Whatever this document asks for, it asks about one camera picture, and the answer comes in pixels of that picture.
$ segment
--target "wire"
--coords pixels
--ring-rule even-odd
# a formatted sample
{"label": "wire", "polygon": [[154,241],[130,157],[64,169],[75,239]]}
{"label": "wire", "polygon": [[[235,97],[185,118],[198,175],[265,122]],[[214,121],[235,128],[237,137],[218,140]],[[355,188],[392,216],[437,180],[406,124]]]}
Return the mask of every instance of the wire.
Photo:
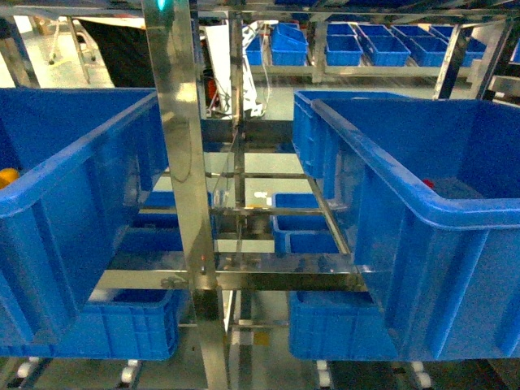
{"label": "wire", "polygon": [[[265,47],[266,47],[266,39],[267,39],[267,23],[263,25],[263,39],[262,39],[262,53],[265,54]],[[269,75],[267,75],[267,68],[266,68],[266,60],[265,55],[262,55],[262,69],[263,74],[266,76],[266,83],[267,83],[267,97],[266,97],[266,90],[263,90],[263,98],[266,101],[266,106],[263,108],[262,115],[264,115],[267,111],[267,107],[269,106],[269,99],[271,99],[271,95],[273,93],[273,90],[271,88],[271,83],[269,81]]]}

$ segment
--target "storage rack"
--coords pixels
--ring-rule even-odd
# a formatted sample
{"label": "storage rack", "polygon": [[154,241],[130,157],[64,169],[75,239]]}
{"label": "storage rack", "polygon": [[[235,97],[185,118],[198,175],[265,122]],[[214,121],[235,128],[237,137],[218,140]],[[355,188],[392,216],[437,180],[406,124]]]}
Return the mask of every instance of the storage rack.
{"label": "storage rack", "polygon": [[[141,13],[141,5],[134,2],[114,2],[105,6],[99,3],[78,2],[34,2],[14,1],[13,5],[0,6],[0,15],[113,15],[124,10],[126,13]],[[419,1],[396,9],[349,6],[348,3],[319,1],[315,6],[276,6],[272,3],[208,1],[197,5],[188,0],[166,0],[166,6],[159,9],[156,0],[143,0],[142,13],[148,27],[149,49],[154,77],[158,90],[158,100],[162,125],[167,140],[167,152],[171,165],[168,175],[176,199],[175,210],[154,210],[154,212],[176,212],[179,217],[184,255],[171,253],[161,264],[153,264],[136,258],[132,264],[113,261],[99,282],[100,288],[189,288],[193,297],[197,330],[206,370],[208,388],[225,389],[230,386],[228,346],[226,336],[233,327],[234,311],[240,295],[241,311],[247,311],[249,292],[253,290],[347,290],[364,291],[363,268],[354,266],[349,247],[339,233],[327,203],[320,196],[316,183],[309,179],[314,194],[318,198],[320,210],[309,209],[267,209],[245,207],[245,179],[262,178],[302,178],[302,175],[271,175],[245,173],[245,151],[264,150],[280,142],[291,141],[291,123],[284,121],[247,121],[242,107],[242,20],[283,20],[291,13],[311,14],[310,21],[314,37],[314,67],[302,67],[302,72],[311,72],[313,81],[323,80],[329,73],[342,76],[359,74],[357,70],[340,68],[333,71],[325,66],[324,51],[326,41],[326,18],[330,15],[363,16],[373,23],[451,23],[457,27],[453,31],[444,63],[435,86],[434,98],[449,98],[460,71],[471,31],[481,24],[495,24],[487,51],[479,66],[471,95],[478,99],[493,99],[500,92],[510,97],[520,96],[518,66],[510,65],[509,59],[520,37],[520,11],[502,8],[504,0],[478,2],[471,6],[470,0]],[[198,42],[197,13],[226,17],[228,13],[231,34],[232,66],[232,120],[218,121],[204,119],[201,115],[197,91],[200,66],[196,59],[194,42]],[[0,41],[0,50],[17,86],[37,86],[34,71],[28,61],[23,42],[16,34],[13,38]],[[382,69],[385,76],[405,73],[409,68]],[[291,73],[292,68],[281,72]],[[434,76],[429,69],[424,74],[412,76]],[[230,171],[207,172],[204,163],[203,141],[223,142],[231,145]],[[227,179],[234,179],[236,202],[229,206],[216,199],[214,206],[207,201],[207,177],[218,177],[219,193],[229,190]],[[242,253],[241,242],[245,238],[259,235],[254,230],[255,219],[269,215],[315,215],[323,213],[332,235],[340,248],[338,255],[326,255],[327,273],[319,273],[317,261],[323,255],[305,256],[305,269],[298,272],[291,264],[301,255],[273,255],[272,253]],[[217,217],[222,226],[230,227],[227,238],[237,239],[235,253],[219,253],[212,236],[211,218]],[[222,291],[231,290],[227,313],[224,313]],[[34,373],[48,364],[47,359],[35,363]]]}

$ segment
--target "metal rail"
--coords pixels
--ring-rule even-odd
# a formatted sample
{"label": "metal rail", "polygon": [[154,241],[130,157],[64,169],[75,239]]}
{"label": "metal rail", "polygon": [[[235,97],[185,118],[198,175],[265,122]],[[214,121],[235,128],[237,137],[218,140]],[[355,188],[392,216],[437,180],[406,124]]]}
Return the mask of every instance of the metal rail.
{"label": "metal rail", "polygon": [[[52,2],[40,2],[38,6],[29,6],[24,0],[17,6],[0,6],[0,15],[44,15],[46,12],[58,12],[58,15],[109,15],[120,13],[118,6],[107,10],[98,6],[52,7]],[[230,328],[254,328],[270,326],[248,322],[248,298],[242,293],[240,314],[236,314],[234,322],[232,307],[235,294],[232,294],[230,311],[224,318],[222,290],[345,290],[366,291],[363,275],[369,270],[362,266],[354,266],[349,254],[349,247],[341,235],[334,220],[332,210],[319,195],[314,181],[310,181],[313,192],[317,195],[321,211],[303,209],[267,209],[246,208],[244,202],[244,179],[248,177],[268,177],[268,174],[249,174],[244,169],[244,153],[248,145],[270,145],[290,139],[290,127],[287,123],[248,122],[244,121],[241,108],[241,18],[245,15],[252,19],[273,19],[273,15],[282,13],[310,13],[321,18],[330,14],[364,15],[370,20],[425,20],[436,23],[450,22],[456,24],[483,23],[500,21],[496,35],[488,45],[487,53],[482,61],[481,74],[475,83],[475,96],[489,98],[490,89],[497,90],[503,85],[502,79],[495,79],[497,72],[504,71],[508,56],[520,35],[517,18],[518,10],[489,9],[444,9],[453,2],[434,2],[436,7],[424,7],[425,2],[418,2],[411,7],[397,9],[381,9],[356,6],[316,6],[312,8],[300,6],[275,6],[272,3],[242,4],[233,2],[223,5],[196,3],[178,0],[169,6],[158,9],[155,0],[143,0],[143,13],[148,26],[150,54],[154,69],[155,82],[158,88],[162,125],[167,142],[167,152],[171,167],[169,175],[175,191],[176,209],[148,209],[145,212],[175,212],[179,215],[180,230],[184,253],[152,253],[145,256],[119,254],[112,262],[110,269],[101,278],[99,288],[155,288],[178,289],[190,288],[195,308],[195,320],[201,342],[201,351],[206,369],[209,389],[222,390],[229,388],[230,375],[228,366],[228,347],[225,337]],[[466,2],[459,1],[459,6]],[[139,14],[138,6],[127,6],[126,11]],[[195,66],[193,43],[197,42],[198,12],[231,12],[231,53],[233,66],[233,121],[229,123],[202,120],[198,101],[198,70]],[[376,67],[327,67],[324,65],[323,31],[325,24],[317,22],[318,34],[314,43],[314,58],[319,67],[269,67],[271,74],[291,74],[300,72],[301,76],[312,76],[321,81],[325,76],[438,76],[436,97],[447,98],[453,88],[453,78],[464,75],[466,69],[459,69],[463,58],[468,32],[457,28],[450,42],[443,67],[439,68],[376,68]],[[0,49],[6,47],[8,41],[0,41]],[[20,54],[21,46],[13,47]],[[36,86],[30,79],[30,69],[25,68],[29,82],[19,85]],[[236,179],[237,203],[235,207],[221,207],[210,210],[207,204],[206,177],[214,176],[206,172],[202,141],[233,143],[233,172],[218,176]],[[279,175],[280,178],[302,179]],[[215,253],[211,234],[210,213],[236,218],[239,242],[245,236],[245,228],[250,218],[268,215],[316,215],[323,213],[336,243],[343,254],[296,255],[273,253]]]}

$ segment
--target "orange object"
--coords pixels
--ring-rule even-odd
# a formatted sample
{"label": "orange object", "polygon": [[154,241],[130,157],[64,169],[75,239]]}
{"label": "orange object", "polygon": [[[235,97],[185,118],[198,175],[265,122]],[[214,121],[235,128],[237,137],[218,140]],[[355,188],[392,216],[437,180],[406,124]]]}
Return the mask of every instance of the orange object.
{"label": "orange object", "polygon": [[20,173],[14,168],[6,168],[0,171],[0,189],[4,189],[9,184],[20,178]]}

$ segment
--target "blue plastic bin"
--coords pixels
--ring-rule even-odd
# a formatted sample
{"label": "blue plastic bin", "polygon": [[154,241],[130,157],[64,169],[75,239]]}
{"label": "blue plastic bin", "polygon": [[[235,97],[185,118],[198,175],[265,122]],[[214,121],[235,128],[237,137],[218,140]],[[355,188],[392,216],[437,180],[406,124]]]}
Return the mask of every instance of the blue plastic bin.
{"label": "blue plastic bin", "polygon": [[[276,194],[278,207],[316,207],[311,193]],[[279,253],[337,253],[329,232],[295,231]],[[312,360],[391,360],[397,353],[368,293],[290,292],[289,350]]]}
{"label": "blue plastic bin", "polygon": [[315,179],[323,178],[323,142],[325,132],[319,131],[319,117],[310,108],[314,99],[359,99],[398,98],[400,95],[385,92],[344,92],[344,91],[297,91],[294,93],[294,121],[292,143],[303,171]]}
{"label": "blue plastic bin", "polygon": [[404,67],[410,51],[395,37],[366,37],[362,40],[366,56],[376,67]]}
{"label": "blue plastic bin", "polygon": [[[312,193],[276,193],[273,196],[274,207],[290,207],[290,208],[318,208],[316,198]],[[326,241],[323,245],[308,245],[305,249],[309,253],[319,254],[322,249],[330,249],[332,242],[333,248],[336,247],[334,240],[328,233],[327,222],[322,215],[274,215],[271,216],[271,228],[273,237],[275,238],[275,252],[276,253],[290,253],[292,245],[292,236],[298,234],[307,235],[318,234],[324,237]]]}
{"label": "blue plastic bin", "polygon": [[[333,212],[405,360],[520,356],[520,109],[328,100]],[[430,189],[423,180],[430,180]]]}
{"label": "blue plastic bin", "polygon": [[[171,192],[157,192],[150,194],[146,205],[174,206],[175,201]],[[120,252],[182,251],[176,215],[139,214],[137,219],[125,234]],[[146,227],[137,227],[145,221]],[[0,356],[168,359],[178,345],[178,322],[187,299],[182,290],[122,290],[112,301],[87,303],[59,343],[3,347]]]}
{"label": "blue plastic bin", "polygon": [[290,292],[289,351],[304,360],[395,360],[382,314],[367,292]]}
{"label": "blue plastic bin", "polygon": [[307,40],[299,29],[280,24],[273,30],[271,54],[273,65],[304,66]]}
{"label": "blue plastic bin", "polygon": [[276,50],[307,49],[306,37],[299,28],[286,23],[276,25],[271,37],[271,47]]}
{"label": "blue plastic bin", "polygon": [[88,303],[58,344],[1,347],[0,356],[165,360],[179,343],[183,290],[123,290]]}
{"label": "blue plastic bin", "polygon": [[256,36],[245,50],[250,66],[262,65],[262,40]]}
{"label": "blue plastic bin", "polygon": [[448,49],[445,41],[434,37],[414,37],[406,45],[420,67],[440,67]]}
{"label": "blue plastic bin", "polygon": [[[452,26],[434,26],[430,27],[430,33],[443,41],[449,42],[449,38],[452,36]],[[474,59],[481,59],[486,51],[486,45],[481,41],[471,38],[466,49],[466,56],[462,62],[463,67],[470,67]]]}
{"label": "blue plastic bin", "polygon": [[482,59],[486,52],[486,45],[484,45],[478,39],[470,39],[468,47],[466,49],[466,56],[462,62],[463,67],[470,67],[474,59]]}
{"label": "blue plastic bin", "polygon": [[346,35],[355,37],[356,32],[348,23],[329,23],[327,26],[327,35]]}
{"label": "blue plastic bin", "polygon": [[361,62],[363,50],[356,37],[329,35],[327,37],[327,65],[356,67]]}
{"label": "blue plastic bin", "polygon": [[0,90],[0,345],[58,341],[167,167],[156,93]]}

